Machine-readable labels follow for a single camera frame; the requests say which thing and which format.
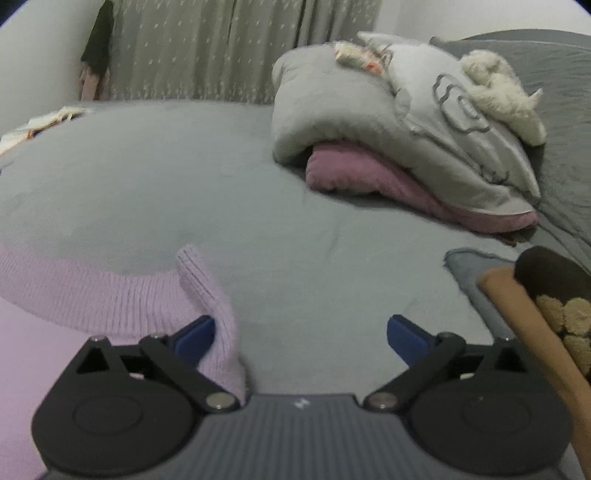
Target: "lavender knit sweater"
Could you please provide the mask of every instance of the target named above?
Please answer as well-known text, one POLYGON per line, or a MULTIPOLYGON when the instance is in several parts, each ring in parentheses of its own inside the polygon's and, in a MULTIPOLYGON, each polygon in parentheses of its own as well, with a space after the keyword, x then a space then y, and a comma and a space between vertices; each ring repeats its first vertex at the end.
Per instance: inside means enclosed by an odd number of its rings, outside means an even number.
POLYGON ((25 480, 41 472, 31 417, 89 335, 135 342, 150 332, 174 333, 208 314, 216 337, 198 370, 244 399, 236 321, 195 247, 178 252, 175 270, 136 277, 0 247, 0 272, 0 377, 6 388, 0 406, 11 412, 0 431, 1 477, 25 480))

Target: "white wall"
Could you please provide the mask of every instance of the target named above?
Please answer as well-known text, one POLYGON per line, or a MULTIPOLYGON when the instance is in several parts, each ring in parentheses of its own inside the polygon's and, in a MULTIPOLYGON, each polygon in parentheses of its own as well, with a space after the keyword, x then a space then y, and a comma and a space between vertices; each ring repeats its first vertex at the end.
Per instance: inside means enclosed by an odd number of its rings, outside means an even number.
POLYGON ((104 0, 28 0, 0 28, 0 135, 78 99, 80 56, 104 0))
POLYGON ((375 30, 455 40, 515 28, 591 35, 591 16, 574 0, 382 0, 375 30))

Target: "dark gray pillow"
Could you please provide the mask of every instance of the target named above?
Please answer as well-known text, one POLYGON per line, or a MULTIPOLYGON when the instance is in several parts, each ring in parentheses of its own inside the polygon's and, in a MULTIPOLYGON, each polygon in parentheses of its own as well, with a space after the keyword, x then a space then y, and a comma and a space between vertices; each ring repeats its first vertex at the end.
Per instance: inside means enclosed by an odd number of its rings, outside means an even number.
POLYGON ((548 141, 528 150, 542 193, 537 208, 543 227, 591 270, 591 50, 530 40, 432 38, 431 44, 458 58, 472 50, 497 52, 526 92, 544 89, 538 113, 548 141))

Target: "gray patterned curtain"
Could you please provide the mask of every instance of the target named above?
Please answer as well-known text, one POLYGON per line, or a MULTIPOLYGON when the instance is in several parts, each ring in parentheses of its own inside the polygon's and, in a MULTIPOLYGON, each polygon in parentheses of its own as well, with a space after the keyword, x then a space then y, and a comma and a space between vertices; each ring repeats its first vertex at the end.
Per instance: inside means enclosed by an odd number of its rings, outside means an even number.
POLYGON ((111 48, 111 99, 271 103, 287 50, 354 40, 379 0, 123 0, 111 48))

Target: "white plush toy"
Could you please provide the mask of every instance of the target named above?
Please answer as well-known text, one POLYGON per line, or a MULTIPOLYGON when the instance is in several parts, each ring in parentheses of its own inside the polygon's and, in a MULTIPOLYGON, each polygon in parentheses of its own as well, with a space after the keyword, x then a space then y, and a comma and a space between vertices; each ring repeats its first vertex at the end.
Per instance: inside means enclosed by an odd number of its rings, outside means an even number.
POLYGON ((473 50, 461 63, 464 73, 476 83, 468 93, 480 110, 505 123, 532 147, 546 142, 546 129, 534 111, 542 89, 528 96, 511 65, 489 50, 473 50))

